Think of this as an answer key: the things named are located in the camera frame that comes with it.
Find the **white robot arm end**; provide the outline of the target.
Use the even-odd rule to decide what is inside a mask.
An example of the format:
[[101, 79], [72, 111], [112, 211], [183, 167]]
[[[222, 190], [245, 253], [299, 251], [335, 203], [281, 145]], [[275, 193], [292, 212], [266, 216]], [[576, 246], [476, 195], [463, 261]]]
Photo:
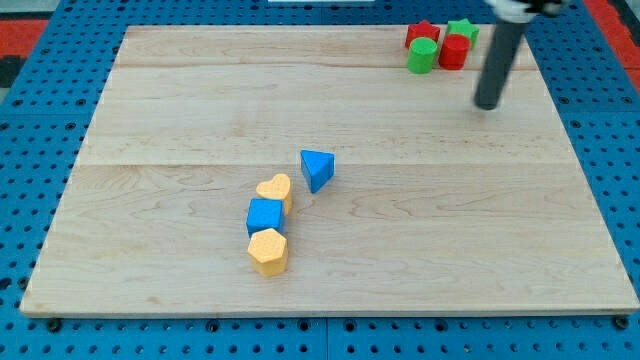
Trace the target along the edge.
[[571, 0], [485, 0], [495, 16], [505, 22], [526, 24], [536, 16], [558, 16]]

